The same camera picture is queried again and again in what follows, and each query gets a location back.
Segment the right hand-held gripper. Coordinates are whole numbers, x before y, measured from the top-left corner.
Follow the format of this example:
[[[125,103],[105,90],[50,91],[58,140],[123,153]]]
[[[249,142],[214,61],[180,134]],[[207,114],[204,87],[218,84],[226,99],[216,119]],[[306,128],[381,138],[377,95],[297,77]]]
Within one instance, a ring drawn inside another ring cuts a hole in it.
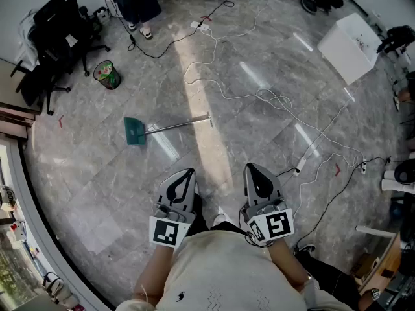
[[[292,209],[287,207],[279,179],[273,173],[248,163],[244,168],[244,187],[248,201],[240,215],[248,226],[245,235],[249,244],[266,248],[294,233]]]

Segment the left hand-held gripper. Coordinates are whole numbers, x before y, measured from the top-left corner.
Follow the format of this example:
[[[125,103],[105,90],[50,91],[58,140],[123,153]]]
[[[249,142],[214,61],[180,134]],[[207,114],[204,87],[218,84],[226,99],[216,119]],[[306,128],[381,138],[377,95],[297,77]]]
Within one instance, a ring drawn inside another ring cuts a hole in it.
[[[165,179],[158,189],[154,214],[149,218],[149,240],[153,244],[178,248],[196,214],[190,211],[196,190],[193,168],[180,170]]]

